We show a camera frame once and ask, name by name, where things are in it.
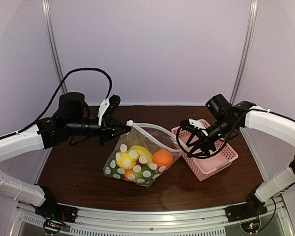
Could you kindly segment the yellow toy lemon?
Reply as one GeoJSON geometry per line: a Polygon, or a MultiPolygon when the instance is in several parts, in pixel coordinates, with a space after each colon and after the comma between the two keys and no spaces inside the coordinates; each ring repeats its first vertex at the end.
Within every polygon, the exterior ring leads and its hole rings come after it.
{"type": "Polygon", "coordinates": [[[116,164],[125,171],[131,170],[135,165],[139,155],[136,151],[116,153],[116,164]]]}

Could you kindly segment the aluminium front rail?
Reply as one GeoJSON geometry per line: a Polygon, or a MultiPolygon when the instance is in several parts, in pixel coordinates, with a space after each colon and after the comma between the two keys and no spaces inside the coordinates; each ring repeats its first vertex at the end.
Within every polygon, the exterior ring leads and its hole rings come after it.
{"type": "Polygon", "coordinates": [[[177,211],[114,211],[78,207],[73,223],[58,236],[248,236],[249,222],[262,228],[257,236],[294,236],[295,230],[281,195],[266,203],[267,213],[230,221],[226,206],[177,211]]]}

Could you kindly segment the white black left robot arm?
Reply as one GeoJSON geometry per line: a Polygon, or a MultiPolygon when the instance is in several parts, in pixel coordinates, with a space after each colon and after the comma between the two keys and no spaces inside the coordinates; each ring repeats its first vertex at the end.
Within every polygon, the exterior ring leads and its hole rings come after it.
{"type": "MultiPolygon", "coordinates": [[[[103,145],[129,132],[133,126],[132,121],[122,122],[112,116],[119,104],[118,95],[104,99],[98,115],[92,118],[82,93],[63,94],[59,97],[59,107],[52,117],[40,119],[24,131],[0,138],[0,163],[24,153],[55,147],[71,141],[75,136],[83,136],[86,140],[98,137],[103,145]]],[[[57,218],[61,213],[48,187],[23,182],[1,170],[0,194],[41,207],[50,218],[57,218]]]]}

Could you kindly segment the left green circuit board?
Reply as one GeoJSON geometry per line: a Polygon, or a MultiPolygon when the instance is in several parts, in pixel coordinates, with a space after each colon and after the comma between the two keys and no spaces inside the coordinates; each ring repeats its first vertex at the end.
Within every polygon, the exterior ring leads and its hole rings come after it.
{"type": "Polygon", "coordinates": [[[43,223],[43,230],[48,234],[59,233],[66,224],[57,220],[46,219],[43,223]]]}

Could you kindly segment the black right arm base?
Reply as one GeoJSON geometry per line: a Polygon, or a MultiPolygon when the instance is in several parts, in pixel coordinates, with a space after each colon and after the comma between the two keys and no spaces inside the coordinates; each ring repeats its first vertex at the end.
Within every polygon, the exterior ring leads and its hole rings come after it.
{"type": "Polygon", "coordinates": [[[261,202],[252,192],[246,197],[246,202],[239,205],[229,205],[225,208],[229,222],[241,221],[267,213],[264,202],[261,202]]]}

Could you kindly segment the right green circuit board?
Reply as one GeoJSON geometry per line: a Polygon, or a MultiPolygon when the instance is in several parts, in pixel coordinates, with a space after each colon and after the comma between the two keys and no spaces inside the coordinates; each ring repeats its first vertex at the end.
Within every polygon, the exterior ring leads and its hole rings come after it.
{"type": "Polygon", "coordinates": [[[260,223],[260,220],[255,219],[255,220],[241,222],[240,226],[245,233],[253,234],[259,230],[261,223],[260,223]]]}

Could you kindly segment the clear polka dot zip bag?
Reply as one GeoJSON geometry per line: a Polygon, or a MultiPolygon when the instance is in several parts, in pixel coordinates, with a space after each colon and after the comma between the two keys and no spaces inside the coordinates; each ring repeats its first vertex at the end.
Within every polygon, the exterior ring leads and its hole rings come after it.
{"type": "Polygon", "coordinates": [[[127,122],[131,130],[120,136],[107,159],[103,174],[143,187],[150,187],[182,155],[175,135],[166,128],[127,122]]]}

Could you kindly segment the pink perforated plastic basket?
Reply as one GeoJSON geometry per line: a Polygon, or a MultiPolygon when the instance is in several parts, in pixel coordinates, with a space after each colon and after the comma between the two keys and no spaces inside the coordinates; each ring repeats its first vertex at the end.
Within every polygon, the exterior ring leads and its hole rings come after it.
{"type": "MultiPolygon", "coordinates": [[[[208,128],[210,124],[205,119],[197,120],[202,123],[203,127],[208,128]]],[[[179,139],[181,145],[186,143],[186,141],[190,137],[190,132],[182,130],[179,133],[179,139]]],[[[216,141],[215,147],[218,150],[223,145],[222,141],[216,141]]],[[[233,161],[238,158],[238,154],[235,150],[227,144],[221,152],[217,155],[208,158],[208,159],[197,159],[197,158],[189,158],[187,154],[183,152],[182,158],[188,164],[192,172],[195,174],[199,181],[203,181],[210,176],[222,171],[223,169],[229,167],[233,161]]]]}

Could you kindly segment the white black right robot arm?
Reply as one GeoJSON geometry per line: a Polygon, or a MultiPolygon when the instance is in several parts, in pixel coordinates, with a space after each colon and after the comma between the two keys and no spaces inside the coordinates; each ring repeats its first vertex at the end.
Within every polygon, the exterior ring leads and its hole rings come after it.
{"type": "MultiPolygon", "coordinates": [[[[222,151],[231,139],[231,135],[239,129],[248,129],[276,139],[282,144],[295,149],[295,119],[265,109],[249,101],[231,104],[222,94],[215,95],[206,107],[215,118],[215,123],[205,127],[200,121],[187,119],[180,126],[190,133],[186,141],[187,157],[209,159],[222,151]],[[223,140],[220,148],[215,147],[218,140],[223,140]]],[[[273,177],[257,186],[247,203],[242,206],[242,213],[247,217],[254,216],[261,203],[268,201],[278,193],[284,192],[295,185],[295,154],[285,167],[273,177]]]]}

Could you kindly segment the green circuit board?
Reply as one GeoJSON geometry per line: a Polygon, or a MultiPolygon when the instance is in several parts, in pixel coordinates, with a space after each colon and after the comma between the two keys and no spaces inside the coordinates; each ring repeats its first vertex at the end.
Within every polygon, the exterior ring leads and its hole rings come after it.
{"type": "Polygon", "coordinates": [[[43,230],[48,234],[59,233],[66,224],[57,220],[46,219],[43,223],[43,230]]]}
{"type": "Polygon", "coordinates": [[[240,226],[245,233],[253,234],[259,230],[261,223],[260,223],[260,220],[255,219],[255,220],[241,222],[240,226]]]}

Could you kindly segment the green orange toy mango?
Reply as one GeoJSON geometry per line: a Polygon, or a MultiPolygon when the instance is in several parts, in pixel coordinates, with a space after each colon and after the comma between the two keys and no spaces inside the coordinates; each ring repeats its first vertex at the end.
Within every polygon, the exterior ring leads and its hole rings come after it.
{"type": "Polygon", "coordinates": [[[136,176],[132,170],[126,171],[123,176],[124,176],[124,179],[127,181],[134,181],[136,179],[136,176]]]}

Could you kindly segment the green toy bell pepper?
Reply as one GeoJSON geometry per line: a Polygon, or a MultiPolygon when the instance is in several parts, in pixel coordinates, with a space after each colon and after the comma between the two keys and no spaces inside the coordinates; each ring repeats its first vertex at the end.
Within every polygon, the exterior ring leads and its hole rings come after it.
{"type": "Polygon", "coordinates": [[[120,168],[115,160],[110,160],[107,161],[104,167],[104,174],[108,176],[114,176],[114,175],[119,175],[122,177],[125,174],[125,170],[123,168],[120,168]]]}

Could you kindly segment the yellow toy banana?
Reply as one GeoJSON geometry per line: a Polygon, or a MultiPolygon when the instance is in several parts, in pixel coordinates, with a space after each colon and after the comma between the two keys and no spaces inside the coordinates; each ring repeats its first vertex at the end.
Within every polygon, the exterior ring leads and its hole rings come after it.
{"type": "Polygon", "coordinates": [[[152,153],[143,146],[134,145],[130,148],[138,153],[138,162],[142,165],[149,165],[153,162],[152,153]]]}

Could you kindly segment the aluminium corner post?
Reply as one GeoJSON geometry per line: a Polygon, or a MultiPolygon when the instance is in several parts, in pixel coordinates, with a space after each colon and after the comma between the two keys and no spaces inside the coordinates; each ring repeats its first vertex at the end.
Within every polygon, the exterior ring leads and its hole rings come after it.
{"type": "Polygon", "coordinates": [[[245,39],[243,44],[243,49],[239,61],[239,66],[236,74],[236,80],[233,86],[232,94],[230,102],[234,104],[236,101],[236,97],[238,95],[238,91],[240,88],[241,81],[243,79],[244,70],[246,68],[246,64],[248,61],[248,55],[250,51],[250,47],[252,44],[254,31],[256,27],[256,21],[258,16],[258,0],[251,0],[250,1],[250,9],[249,9],[249,16],[247,21],[247,27],[246,27],[246,33],[245,33],[245,39]]]}
{"type": "Polygon", "coordinates": [[[58,54],[57,45],[56,45],[56,38],[54,34],[54,29],[53,29],[49,0],[42,0],[42,10],[43,10],[43,15],[44,15],[44,20],[45,20],[45,25],[47,30],[51,56],[52,56],[54,68],[56,71],[56,76],[59,83],[61,83],[61,80],[63,78],[63,72],[62,72],[61,63],[60,63],[59,54],[58,54]]]}

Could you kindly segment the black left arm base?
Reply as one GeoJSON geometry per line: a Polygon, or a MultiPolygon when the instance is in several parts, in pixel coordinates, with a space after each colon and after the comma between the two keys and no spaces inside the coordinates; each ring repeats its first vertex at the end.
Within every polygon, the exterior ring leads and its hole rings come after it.
{"type": "Polygon", "coordinates": [[[35,213],[44,218],[60,222],[75,223],[78,209],[76,207],[59,204],[49,187],[43,185],[39,187],[42,188],[44,192],[45,200],[41,206],[34,207],[35,213]]]}

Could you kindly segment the right aluminium corner post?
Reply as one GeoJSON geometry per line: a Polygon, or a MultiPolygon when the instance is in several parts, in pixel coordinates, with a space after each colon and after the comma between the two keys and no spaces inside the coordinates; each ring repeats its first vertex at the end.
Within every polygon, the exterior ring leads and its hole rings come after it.
{"type": "Polygon", "coordinates": [[[247,27],[246,27],[246,33],[245,33],[245,39],[243,44],[243,49],[239,61],[239,66],[236,74],[236,80],[233,86],[232,94],[230,102],[234,104],[236,101],[236,97],[238,95],[238,91],[240,88],[241,81],[243,79],[244,70],[246,68],[246,64],[248,61],[248,55],[250,51],[250,47],[252,44],[254,31],[256,27],[256,21],[258,16],[258,0],[251,0],[250,1],[250,9],[249,9],[249,16],[247,21],[247,27]]]}

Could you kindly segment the left aluminium corner post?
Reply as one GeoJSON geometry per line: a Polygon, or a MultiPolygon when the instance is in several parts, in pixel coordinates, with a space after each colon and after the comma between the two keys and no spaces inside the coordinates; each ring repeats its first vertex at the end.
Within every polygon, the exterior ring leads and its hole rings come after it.
{"type": "Polygon", "coordinates": [[[47,30],[51,56],[52,56],[54,68],[56,71],[56,76],[59,83],[61,83],[61,80],[63,78],[63,72],[62,72],[61,63],[60,63],[59,54],[58,54],[57,45],[56,45],[56,38],[54,34],[54,29],[53,29],[49,0],[42,0],[42,10],[43,10],[43,15],[44,15],[44,20],[45,20],[45,25],[47,30]]]}

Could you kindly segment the orange toy fruit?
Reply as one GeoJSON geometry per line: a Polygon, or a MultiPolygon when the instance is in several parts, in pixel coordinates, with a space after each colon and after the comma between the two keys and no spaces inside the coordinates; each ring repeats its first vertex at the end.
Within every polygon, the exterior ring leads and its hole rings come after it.
{"type": "Polygon", "coordinates": [[[174,162],[174,157],[169,151],[161,149],[154,153],[153,162],[159,167],[165,166],[169,168],[174,162]]]}

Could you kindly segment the green striped toy watermelon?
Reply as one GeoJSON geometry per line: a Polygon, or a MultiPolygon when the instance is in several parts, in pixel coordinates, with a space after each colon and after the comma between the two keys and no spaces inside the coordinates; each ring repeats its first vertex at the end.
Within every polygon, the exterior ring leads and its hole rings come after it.
{"type": "Polygon", "coordinates": [[[141,186],[150,187],[154,179],[152,178],[156,172],[149,167],[142,167],[140,172],[134,172],[135,183],[141,186]]]}

